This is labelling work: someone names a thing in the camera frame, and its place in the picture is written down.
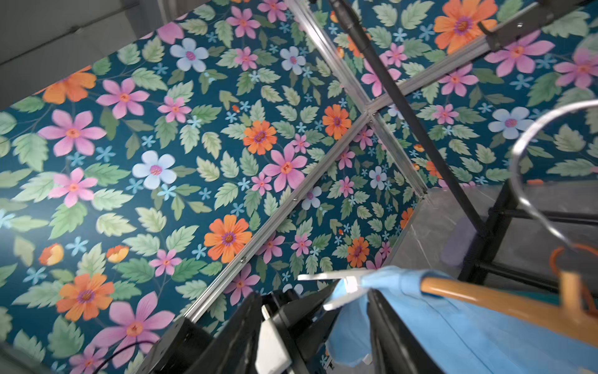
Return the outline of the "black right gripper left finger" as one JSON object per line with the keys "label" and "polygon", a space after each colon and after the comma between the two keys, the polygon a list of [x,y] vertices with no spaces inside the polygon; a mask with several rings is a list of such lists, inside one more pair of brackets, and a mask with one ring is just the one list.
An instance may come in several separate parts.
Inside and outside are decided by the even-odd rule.
{"label": "black right gripper left finger", "polygon": [[263,297],[250,294],[196,361],[196,373],[257,373]]}

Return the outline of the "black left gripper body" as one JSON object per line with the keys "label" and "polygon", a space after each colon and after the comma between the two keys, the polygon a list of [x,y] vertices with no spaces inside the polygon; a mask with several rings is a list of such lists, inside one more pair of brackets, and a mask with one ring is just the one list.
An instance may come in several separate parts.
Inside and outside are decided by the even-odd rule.
{"label": "black left gripper body", "polygon": [[322,308],[330,296],[331,286],[301,297],[294,289],[273,291],[263,298],[273,322],[291,356],[291,367],[285,373],[323,373],[318,354],[324,348],[338,311]]}

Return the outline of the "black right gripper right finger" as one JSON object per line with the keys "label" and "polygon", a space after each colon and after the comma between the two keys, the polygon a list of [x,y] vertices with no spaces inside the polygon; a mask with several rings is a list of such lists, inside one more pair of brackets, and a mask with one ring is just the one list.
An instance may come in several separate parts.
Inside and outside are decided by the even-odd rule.
{"label": "black right gripper right finger", "polygon": [[367,312],[375,373],[443,373],[381,291],[368,292]]}

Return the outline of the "light blue garment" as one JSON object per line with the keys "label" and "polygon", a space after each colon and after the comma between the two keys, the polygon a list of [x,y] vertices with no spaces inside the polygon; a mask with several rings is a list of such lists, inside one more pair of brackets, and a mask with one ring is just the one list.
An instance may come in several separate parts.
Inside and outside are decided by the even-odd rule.
{"label": "light blue garment", "polygon": [[597,371],[597,349],[552,330],[475,305],[422,291],[442,272],[384,266],[374,271],[333,271],[333,301],[379,291],[433,362],[445,373],[583,373]]}

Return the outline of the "tan orange plastic hanger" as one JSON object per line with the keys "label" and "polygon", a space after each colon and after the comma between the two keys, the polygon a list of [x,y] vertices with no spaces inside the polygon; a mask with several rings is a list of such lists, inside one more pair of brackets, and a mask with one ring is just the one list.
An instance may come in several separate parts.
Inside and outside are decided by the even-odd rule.
{"label": "tan orange plastic hanger", "polygon": [[[524,132],[512,147],[512,162],[509,167],[509,181],[499,194],[498,200],[489,214],[491,235],[476,238],[463,262],[458,280],[427,280],[422,291],[446,298],[471,302],[487,309],[505,313],[540,327],[597,346],[597,319],[588,316],[572,315],[562,305],[549,305],[523,296],[487,288],[483,285],[488,274],[503,277],[529,287],[556,294],[560,298],[559,280],[549,266],[551,253],[558,247],[565,247],[574,254],[596,254],[591,246],[574,243],[559,224],[575,224],[596,228],[595,213],[572,213],[564,211],[539,210],[524,191],[520,175],[520,161],[526,155],[529,143],[550,122],[583,109],[597,106],[595,100],[581,101],[554,109],[538,118]],[[536,221],[543,229],[539,235],[523,240],[517,246],[519,256],[510,259],[499,254],[504,237],[514,219],[526,221],[530,228]]]}

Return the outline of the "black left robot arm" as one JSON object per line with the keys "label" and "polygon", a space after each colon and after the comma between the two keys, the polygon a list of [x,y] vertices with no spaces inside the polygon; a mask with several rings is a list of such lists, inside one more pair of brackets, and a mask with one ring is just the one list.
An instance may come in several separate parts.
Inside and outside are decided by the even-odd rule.
{"label": "black left robot arm", "polygon": [[324,308],[334,288],[327,285],[303,298],[293,290],[252,293],[216,337],[190,319],[180,319],[137,371],[308,373],[338,316]]}

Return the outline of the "purple cloth pad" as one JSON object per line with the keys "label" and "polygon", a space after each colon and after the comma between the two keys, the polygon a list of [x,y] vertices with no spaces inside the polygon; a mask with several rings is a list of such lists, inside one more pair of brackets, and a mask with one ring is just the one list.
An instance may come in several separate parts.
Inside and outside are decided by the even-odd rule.
{"label": "purple cloth pad", "polygon": [[457,221],[442,250],[442,263],[447,266],[461,267],[476,237],[477,230],[468,218]]}

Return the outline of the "black clothes rack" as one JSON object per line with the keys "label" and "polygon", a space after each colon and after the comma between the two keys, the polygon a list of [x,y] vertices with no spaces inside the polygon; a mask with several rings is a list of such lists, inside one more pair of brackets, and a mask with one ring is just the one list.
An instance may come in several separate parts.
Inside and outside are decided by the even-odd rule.
{"label": "black clothes rack", "polygon": [[403,145],[430,187],[449,190],[477,230],[509,180],[512,147],[550,109],[597,96],[597,4],[498,51],[476,44],[536,1],[334,1],[363,61],[373,112],[403,116]]}

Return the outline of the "black wall hook rail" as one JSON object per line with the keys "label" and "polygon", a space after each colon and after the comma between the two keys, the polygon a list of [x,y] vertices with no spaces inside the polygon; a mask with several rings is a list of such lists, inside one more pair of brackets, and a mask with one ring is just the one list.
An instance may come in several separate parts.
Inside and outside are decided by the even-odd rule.
{"label": "black wall hook rail", "polygon": [[482,23],[478,23],[483,34],[473,44],[484,45],[488,51],[498,51],[514,41],[534,31],[540,31],[543,27],[592,3],[593,0],[536,1],[517,12],[517,14],[506,20],[506,22],[500,23],[492,29],[486,28]]}

